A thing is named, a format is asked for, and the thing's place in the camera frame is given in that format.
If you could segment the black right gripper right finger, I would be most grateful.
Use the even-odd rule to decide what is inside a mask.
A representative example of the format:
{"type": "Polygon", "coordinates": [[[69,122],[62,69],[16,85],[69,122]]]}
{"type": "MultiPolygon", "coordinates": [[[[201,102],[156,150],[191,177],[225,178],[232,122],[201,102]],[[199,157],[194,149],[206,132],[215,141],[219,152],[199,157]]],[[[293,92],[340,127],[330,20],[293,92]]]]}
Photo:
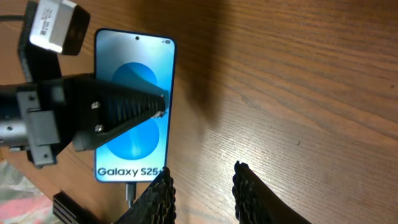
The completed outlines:
{"type": "Polygon", "coordinates": [[[246,163],[234,165],[232,193],[240,224],[308,223],[285,204],[246,163]]]}

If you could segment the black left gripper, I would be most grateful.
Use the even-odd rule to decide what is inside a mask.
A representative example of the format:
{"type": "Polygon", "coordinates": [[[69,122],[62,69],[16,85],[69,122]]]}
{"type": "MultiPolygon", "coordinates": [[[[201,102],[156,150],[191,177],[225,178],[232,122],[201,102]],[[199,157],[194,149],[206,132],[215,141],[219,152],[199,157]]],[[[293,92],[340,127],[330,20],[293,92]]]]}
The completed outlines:
{"type": "Polygon", "coordinates": [[[1,146],[25,151],[36,168],[69,144],[94,150],[165,113],[165,95],[98,80],[92,73],[38,85],[1,86],[1,146]]]}

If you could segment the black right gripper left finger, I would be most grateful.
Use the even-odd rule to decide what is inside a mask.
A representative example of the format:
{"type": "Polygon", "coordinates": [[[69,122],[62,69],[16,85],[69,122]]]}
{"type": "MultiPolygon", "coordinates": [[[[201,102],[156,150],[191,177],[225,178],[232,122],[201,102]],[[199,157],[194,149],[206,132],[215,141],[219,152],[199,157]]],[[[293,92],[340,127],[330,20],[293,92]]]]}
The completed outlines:
{"type": "Polygon", "coordinates": [[[127,212],[114,224],[175,224],[174,180],[168,167],[146,188],[127,212]]]}

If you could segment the blue Galaxy smartphone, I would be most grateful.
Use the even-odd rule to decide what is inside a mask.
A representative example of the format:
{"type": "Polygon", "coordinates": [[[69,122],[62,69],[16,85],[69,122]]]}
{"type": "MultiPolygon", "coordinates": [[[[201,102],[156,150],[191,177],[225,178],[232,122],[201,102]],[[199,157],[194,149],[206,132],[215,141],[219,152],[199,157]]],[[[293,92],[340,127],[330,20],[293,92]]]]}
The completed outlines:
{"type": "Polygon", "coordinates": [[[165,167],[169,146],[176,43],[169,37],[102,28],[95,34],[96,78],[162,95],[165,113],[95,150],[99,182],[151,182],[165,167]]]}

